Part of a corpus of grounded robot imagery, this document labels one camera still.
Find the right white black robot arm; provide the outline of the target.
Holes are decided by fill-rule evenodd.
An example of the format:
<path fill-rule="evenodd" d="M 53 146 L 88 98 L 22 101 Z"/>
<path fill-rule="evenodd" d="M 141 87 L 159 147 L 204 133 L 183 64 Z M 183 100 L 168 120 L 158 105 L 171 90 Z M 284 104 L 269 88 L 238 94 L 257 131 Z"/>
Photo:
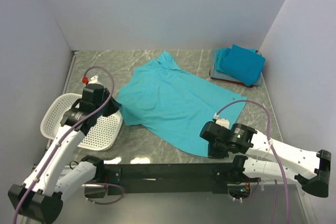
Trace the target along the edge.
<path fill-rule="evenodd" d="M 223 159 L 235 154 L 228 168 L 216 171 L 226 183 L 286 178 L 310 195 L 320 198 L 329 195 L 331 153 L 326 150 L 306 151 L 268 140 L 262 132 L 239 123 L 228 129 L 209 121 L 199 135 L 208 141 L 209 158 Z"/>

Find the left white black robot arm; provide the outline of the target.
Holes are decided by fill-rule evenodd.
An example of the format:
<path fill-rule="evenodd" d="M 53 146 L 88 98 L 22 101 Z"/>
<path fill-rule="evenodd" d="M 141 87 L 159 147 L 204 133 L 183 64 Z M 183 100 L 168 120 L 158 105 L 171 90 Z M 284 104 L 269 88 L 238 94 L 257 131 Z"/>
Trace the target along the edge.
<path fill-rule="evenodd" d="M 102 117 L 117 113 L 121 105 L 101 84 L 87 84 L 82 96 L 63 114 L 58 132 L 40 163 L 21 185 L 12 185 L 8 197 L 18 215 L 53 223 L 64 201 L 82 184 L 103 183 L 107 177 L 103 160 L 87 156 L 68 175 L 60 178 L 66 162 Z"/>

